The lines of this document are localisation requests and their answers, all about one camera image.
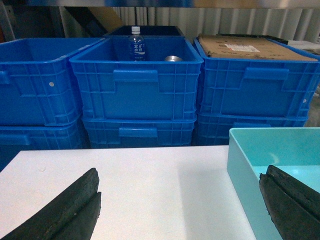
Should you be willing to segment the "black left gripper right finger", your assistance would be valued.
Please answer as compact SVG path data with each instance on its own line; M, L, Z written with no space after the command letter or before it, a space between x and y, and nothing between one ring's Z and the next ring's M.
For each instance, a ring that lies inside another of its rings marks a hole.
M271 221L284 240L320 238L320 193L269 165L259 189Z

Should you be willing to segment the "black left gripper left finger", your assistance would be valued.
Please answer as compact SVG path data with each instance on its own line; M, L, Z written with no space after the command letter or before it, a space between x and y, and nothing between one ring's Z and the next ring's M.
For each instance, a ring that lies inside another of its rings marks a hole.
M89 240L101 212L99 174L89 169L3 240Z

